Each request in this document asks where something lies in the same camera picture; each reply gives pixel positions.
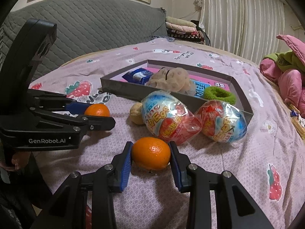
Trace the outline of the person's left hand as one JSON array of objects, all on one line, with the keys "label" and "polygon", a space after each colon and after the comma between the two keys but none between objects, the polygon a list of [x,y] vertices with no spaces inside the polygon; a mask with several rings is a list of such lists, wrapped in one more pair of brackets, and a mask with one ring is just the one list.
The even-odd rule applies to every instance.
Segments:
[{"label": "person's left hand", "polygon": [[1,168],[6,171],[17,171],[29,163],[31,152],[17,152],[11,158],[1,157]]}]

